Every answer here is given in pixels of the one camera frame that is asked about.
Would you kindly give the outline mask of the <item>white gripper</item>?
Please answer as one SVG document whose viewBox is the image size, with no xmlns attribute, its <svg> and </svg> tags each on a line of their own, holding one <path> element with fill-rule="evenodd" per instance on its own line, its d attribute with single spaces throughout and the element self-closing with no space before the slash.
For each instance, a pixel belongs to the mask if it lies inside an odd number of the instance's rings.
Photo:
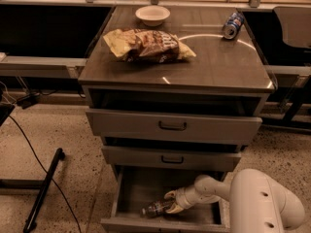
<svg viewBox="0 0 311 233">
<path fill-rule="evenodd" d="M 193 185 L 190 185 L 165 193 L 164 199 L 175 199 L 172 206 L 165 212 L 167 214 L 178 214 L 182 210 L 189 209 L 196 205 L 198 203 L 199 193 Z"/>
</svg>

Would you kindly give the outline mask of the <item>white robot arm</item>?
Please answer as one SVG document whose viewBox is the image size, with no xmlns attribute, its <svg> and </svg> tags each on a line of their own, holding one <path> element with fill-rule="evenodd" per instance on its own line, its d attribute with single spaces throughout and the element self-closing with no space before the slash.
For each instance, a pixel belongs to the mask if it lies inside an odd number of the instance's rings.
<svg viewBox="0 0 311 233">
<path fill-rule="evenodd" d="M 243 169 L 231 183 L 200 175 L 192 185 L 171 190 L 164 198 L 174 200 L 168 214 L 220 198 L 228 201 L 230 233 L 284 233 L 297 229 L 305 219 L 300 199 L 256 169 Z"/>
</svg>

